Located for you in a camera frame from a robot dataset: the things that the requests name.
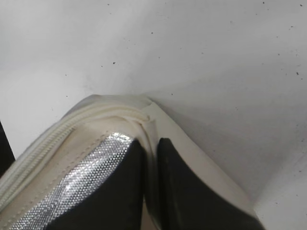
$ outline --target white surface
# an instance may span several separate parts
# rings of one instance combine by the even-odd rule
[[[14,154],[87,95],[146,93],[267,229],[306,229],[307,2],[262,2],[0,1],[0,119]]]

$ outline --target zipper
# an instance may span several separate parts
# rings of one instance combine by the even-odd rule
[[[87,105],[62,118],[17,159],[0,180],[0,212],[41,171],[64,139],[80,124],[97,118],[120,116],[139,123],[148,122],[149,116],[133,107],[114,103]]]

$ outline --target silver glitter material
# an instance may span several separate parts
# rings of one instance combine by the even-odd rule
[[[85,200],[122,162],[133,139],[113,133],[100,143],[38,204],[17,220],[10,230],[42,230]]]

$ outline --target white floor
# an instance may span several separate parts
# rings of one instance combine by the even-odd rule
[[[268,230],[306,229],[306,21],[303,0],[3,0],[0,119],[18,157],[82,98],[145,93]]]

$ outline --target black object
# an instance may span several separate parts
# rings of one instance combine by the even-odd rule
[[[14,161],[15,158],[12,149],[0,122],[0,177],[2,177]]]
[[[51,222],[46,230],[139,230],[143,156],[139,142],[132,142],[123,161],[100,188]]]
[[[170,139],[160,139],[157,158],[162,230],[264,230],[204,184]]]

